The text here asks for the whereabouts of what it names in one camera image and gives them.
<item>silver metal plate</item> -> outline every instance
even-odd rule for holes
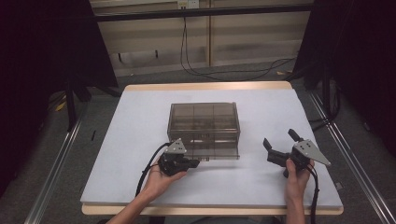
[[[321,151],[318,149],[315,144],[309,140],[306,139],[304,141],[301,141],[297,144],[294,145],[294,148],[303,153],[307,158],[312,159],[314,161],[318,161],[320,163],[323,163],[327,166],[332,165],[331,162],[329,162],[326,157],[321,153]]]
[[[183,142],[181,139],[177,139],[172,145],[170,145],[166,150],[165,153],[168,154],[184,154],[187,152],[187,149],[184,147]]]

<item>forearm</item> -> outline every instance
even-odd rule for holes
[[[287,207],[287,224],[305,224],[304,205],[302,200],[288,201]]]
[[[107,223],[109,224],[126,224],[133,223],[134,220],[139,216],[142,210],[153,200],[152,196],[149,196],[145,191],[140,192],[136,198],[134,198],[125,208],[122,209],[116,216],[111,218]]]

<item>person's left hand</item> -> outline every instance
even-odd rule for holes
[[[149,170],[148,180],[145,187],[143,187],[142,192],[147,193],[150,199],[154,200],[166,192],[173,182],[185,176],[186,173],[187,172],[179,172],[175,175],[167,176],[161,172],[158,163],[155,162]]]

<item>person's right hand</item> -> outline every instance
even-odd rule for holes
[[[297,174],[296,166],[291,159],[286,160],[286,167],[289,171],[289,177],[285,187],[285,201],[286,203],[302,203],[306,183],[311,174],[306,169]]]

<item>transparent box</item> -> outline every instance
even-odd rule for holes
[[[181,138],[186,158],[238,160],[239,120],[236,103],[172,104],[170,141]]]

